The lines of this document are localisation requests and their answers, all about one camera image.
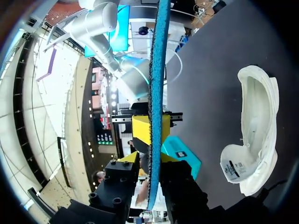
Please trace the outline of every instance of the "teal block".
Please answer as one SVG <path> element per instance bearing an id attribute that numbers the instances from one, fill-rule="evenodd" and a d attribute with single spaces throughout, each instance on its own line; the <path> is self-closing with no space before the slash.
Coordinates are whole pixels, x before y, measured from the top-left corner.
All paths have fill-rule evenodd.
<path id="1" fill-rule="evenodd" d="M 185 160 L 192 168 L 191 175 L 196 180 L 201 161 L 177 136 L 168 136 L 162 145 L 162 153 L 179 161 Z"/>

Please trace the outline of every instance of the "black table surface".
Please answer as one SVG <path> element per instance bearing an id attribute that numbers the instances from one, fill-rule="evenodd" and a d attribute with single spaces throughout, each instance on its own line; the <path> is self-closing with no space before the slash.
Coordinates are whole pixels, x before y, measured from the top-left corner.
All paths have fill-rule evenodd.
<path id="1" fill-rule="evenodd" d="M 278 161 L 265 186 L 287 179 L 298 158 L 299 69 L 277 28 L 248 0 L 223 8 L 178 53 L 180 63 L 167 64 L 168 108 L 183 112 L 183 122 L 171 129 L 202 161 L 197 183 L 208 193 L 208 205 L 228 208 L 241 200 L 238 184 L 228 183 L 220 168 L 220 155 L 228 144 L 242 144 L 242 89 L 238 71 L 256 64 L 275 76 L 279 87 L 277 114 Z M 276 204 L 283 186 L 265 201 Z"/>

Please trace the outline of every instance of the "blue sponge strip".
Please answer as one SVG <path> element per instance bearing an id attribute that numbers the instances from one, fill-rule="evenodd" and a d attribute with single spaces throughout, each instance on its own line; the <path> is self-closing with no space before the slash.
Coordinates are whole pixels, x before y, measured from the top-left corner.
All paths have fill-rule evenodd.
<path id="1" fill-rule="evenodd" d="M 151 122 L 151 149 L 149 149 L 149 200 L 148 210 L 155 204 L 160 176 L 162 146 L 162 103 L 163 79 L 165 68 L 166 47 L 170 19 L 170 0 L 160 0 L 153 43 L 149 73 L 149 119 Z"/>

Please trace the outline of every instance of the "sticker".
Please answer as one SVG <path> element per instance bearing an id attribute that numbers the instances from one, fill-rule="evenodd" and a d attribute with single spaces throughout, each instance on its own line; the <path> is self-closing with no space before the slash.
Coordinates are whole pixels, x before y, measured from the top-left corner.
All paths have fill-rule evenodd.
<path id="1" fill-rule="evenodd" d="M 231 160 L 222 161 L 221 166 L 229 180 L 235 180 L 239 178 L 241 174 L 246 173 L 246 167 L 241 162 L 233 163 Z"/>
<path id="2" fill-rule="evenodd" d="M 223 161 L 221 162 L 221 164 L 222 164 L 222 169 L 226 173 L 228 179 L 235 180 L 240 177 L 232 161 Z"/>
<path id="3" fill-rule="evenodd" d="M 176 155 L 177 155 L 178 158 L 180 158 L 180 157 L 186 157 L 187 156 L 187 154 L 185 152 L 183 152 L 183 151 L 176 152 Z"/>

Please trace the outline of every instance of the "man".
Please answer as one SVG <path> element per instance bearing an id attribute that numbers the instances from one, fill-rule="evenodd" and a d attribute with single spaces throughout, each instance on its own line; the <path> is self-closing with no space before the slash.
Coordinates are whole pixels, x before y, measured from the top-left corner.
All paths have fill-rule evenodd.
<path id="1" fill-rule="evenodd" d="M 131 153 L 136 152 L 136 149 L 134 147 L 134 144 L 133 144 L 132 140 L 128 141 L 128 145 L 130 145 Z"/>
<path id="2" fill-rule="evenodd" d="M 92 175 L 92 180 L 95 183 L 95 186 L 98 186 L 104 179 L 105 179 L 104 171 L 96 171 Z"/>

